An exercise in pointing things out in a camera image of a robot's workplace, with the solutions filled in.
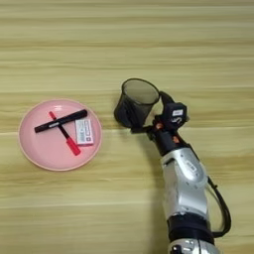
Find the plate rim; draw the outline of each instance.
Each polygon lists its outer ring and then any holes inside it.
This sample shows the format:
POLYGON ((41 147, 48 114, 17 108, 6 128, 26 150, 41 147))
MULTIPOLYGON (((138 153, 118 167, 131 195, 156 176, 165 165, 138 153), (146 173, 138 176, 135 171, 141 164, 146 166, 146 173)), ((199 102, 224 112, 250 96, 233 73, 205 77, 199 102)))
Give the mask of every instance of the plate rim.
POLYGON ((21 121, 20 121, 20 124, 19 124, 19 129, 18 129, 18 141, 19 141, 19 147, 23 153, 23 155, 29 160, 30 163, 36 165, 37 167, 43 169, 43 170, 47 170, 47 171, 51 171, 51 172, 66 172, 66 171, 73 171, 73 170, 76 170, 76 169, 79 169, 81 168, 82 166, 88 164, 94 157, 95 155, 98 153, 100 147, 101 147, 101 143, 102 143, 102 139, 103 139, 103 135, 102 135, 102 126, 101 126, 101 123, 97 117, 97 115, 93 112, 93 110, 90 109, 90 107, 82 104, 81 102, 79 101, 76 101, 76 100, 72 100, 72 99, 66 99, 66 98, 59 98, 59 99, 50 99, 50 100, 43 100, 41 101, 40 103, 36 104, 35 106, 33 106, 32 108, 30 108, 29 110, 27 110, 24 114, 24 116, 22 117, 21 121), (45 104, 45 103, 48 103, 48 102, 53 102, 53 101, 68 101, 68 102, 72 102, 72 103, 76 103, 76 104, 79 104, 81 106, 83 106, 85 109, 87 109, 87 111, 90 111, 92 112, 93 116, 96 118, 98 124, 99 124, 99 132, 100 132, 100 140, 99 140, 99 143, 98 143, 98 146, 97 148, 94 150, 93 154, 92 154, 92 157, 84 162, 84 163, 80 163, 78 166, 74 166, 74 167, 71 167, 71 168, 66 168, 66 169, 53 169, 53 168, 50 168, 50 167, 46 167, 46 166, 43 166, 37 162, 35 162, 34 160, 32 160, 29 155, 26 153, 26 151, 24 150, 23 146, 22 146, 22 143, 21 143, 21 127, 22 127, 22 124, 23 122, 25 121, 26 117, 28 116, 28 114, 30 112, 32 112, 33 110, 35 110, 37 107, 45 104))

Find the red marker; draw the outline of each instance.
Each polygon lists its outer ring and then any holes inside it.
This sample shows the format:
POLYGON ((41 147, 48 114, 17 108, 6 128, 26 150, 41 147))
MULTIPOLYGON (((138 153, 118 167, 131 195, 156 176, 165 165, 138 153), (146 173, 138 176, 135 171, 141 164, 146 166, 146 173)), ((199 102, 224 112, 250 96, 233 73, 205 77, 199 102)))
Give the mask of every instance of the red marker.
MULTIPOLYGON (((50 112, 50 116, 52 117, 53 120, 57 120, 56 115, 52 111, 50 112)), ((79 155, 81 153, 80 149, 77 147, 75 142, 69 137, 69 135, 67 134, 67 132, 64 129, 64 127, 62 126, 62 124, 60 124, 58 127, 60 128, 60 130, 62 131, 63 135, 65 136, 66 142, 67 142, 68 146, 70 147, 70 149, 72 150, 72 152, 76 156, 79 155)))

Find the black cable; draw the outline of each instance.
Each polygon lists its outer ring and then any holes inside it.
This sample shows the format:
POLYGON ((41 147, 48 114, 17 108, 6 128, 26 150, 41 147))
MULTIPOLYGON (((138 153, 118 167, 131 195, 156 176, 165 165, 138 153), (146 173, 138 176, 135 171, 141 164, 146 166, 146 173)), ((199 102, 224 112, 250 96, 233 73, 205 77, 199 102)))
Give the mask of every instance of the black cable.
POLYGON ((231 229, 231 215, 230 215, 230 211, 229 208, 224 200, 224 198, 222 197, 222 195, 220 194, 220 192, 217 189, 217 185, 215 185, 213 183, 213 181, 211 180, 210 177, 208 177, 208 183, 211 186, 211 188, 213 189, 213 191, 215 192, 219 204, 220 204, 220 208, 221 208, 221 212, 222 212, 222 216, 223 216, 223 220, 224 220, 224 228, 221 231, 217 231, 217 232, 212 232, 213 237, 214 238, 218 238, 218 237, 222 237, 223 235, 225 235, 227 232, 230 231, 231 229))

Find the pink plate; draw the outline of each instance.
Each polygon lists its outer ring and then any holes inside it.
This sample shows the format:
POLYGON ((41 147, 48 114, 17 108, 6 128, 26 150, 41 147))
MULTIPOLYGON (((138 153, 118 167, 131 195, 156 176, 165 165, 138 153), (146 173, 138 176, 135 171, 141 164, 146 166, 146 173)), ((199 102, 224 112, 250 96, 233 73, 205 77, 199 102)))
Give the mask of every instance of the pink plate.
MULTIPOLYGON (((75 141, 74 122, 66 123, 63 127, 75 141)), ((50 100, 37 105, 23 118, 19 129, 19 141, 23 153, 31 162, 50 171, 69 171, 86 164, 98 152, 101 139, 101 125, 96 115, 88 107, 65 99, 50 100), (36 126, 52 121, 50 111, 61 118, 81 109, 86 109, 87 118, 91 119, 94 144, 89 147, 79 147, 81 153, 78 156, 72 153, 58 127, 35 133, 36 126)))

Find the label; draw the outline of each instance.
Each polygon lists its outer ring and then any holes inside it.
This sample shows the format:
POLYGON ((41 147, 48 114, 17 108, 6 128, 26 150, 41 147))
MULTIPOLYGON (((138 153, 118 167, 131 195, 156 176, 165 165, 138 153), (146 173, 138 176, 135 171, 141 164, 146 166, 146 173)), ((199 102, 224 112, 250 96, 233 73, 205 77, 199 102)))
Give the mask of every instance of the label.
POLYGON ((75 120, 76 144, 80 146, 93 145, 93 135, 90 119, 75 120))
POLYGON ((56 127, 56 126, 59 126, 59 125, 60 125, 60 123, 57 122, 57 123, 54 123, 54 124, 49 125, 49 127, 50 127, 50 128, 53 128, 53 127, 56 127))
POLYGON ((183 109, 179 109, 179 110, 174 110, 173 111, 173 116, 180 116, 184 114, 184 110, 183 109))

